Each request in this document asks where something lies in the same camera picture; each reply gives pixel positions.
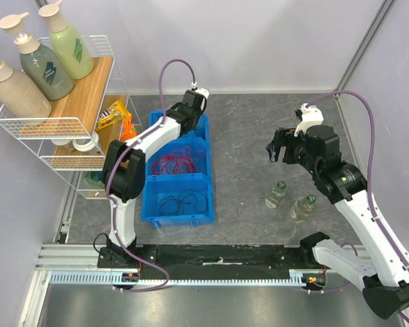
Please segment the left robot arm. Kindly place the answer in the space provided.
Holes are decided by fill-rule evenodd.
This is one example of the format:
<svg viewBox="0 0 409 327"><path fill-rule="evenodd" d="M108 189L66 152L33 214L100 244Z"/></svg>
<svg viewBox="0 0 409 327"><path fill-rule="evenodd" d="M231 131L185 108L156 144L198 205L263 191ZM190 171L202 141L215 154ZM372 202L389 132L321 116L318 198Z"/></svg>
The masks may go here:
<svg viewBox="0 0 409 327"><path fill-rule="evenodd" d="M110 143L102 169L111 211L106 248L121 268L130 267L136 260L134 210L145 186L146 163L163 146L196 129L208 98L209 91L204 88L187 90L180 102L141 134L125 142Z"/></svg>

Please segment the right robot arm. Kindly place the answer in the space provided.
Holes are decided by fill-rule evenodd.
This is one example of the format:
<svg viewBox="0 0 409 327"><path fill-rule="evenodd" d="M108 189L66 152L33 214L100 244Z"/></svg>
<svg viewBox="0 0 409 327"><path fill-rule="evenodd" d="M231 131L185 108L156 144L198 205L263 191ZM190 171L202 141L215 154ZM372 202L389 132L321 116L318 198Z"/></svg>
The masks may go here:
<svg viewBox="0 0 409 327"><path fill-rule="evenodd" d="M367 189L367 180L354 165L342 160L339 137L327 125L305 132L279 128L267 145L269 159L285 150L285 164L299 164L312 176L317 190L346 218L371 260L341 248L326 234L314 233L300 242L300 263L333 269L356 286L380 318L409 307L409 252L401 244Z"/></svg>

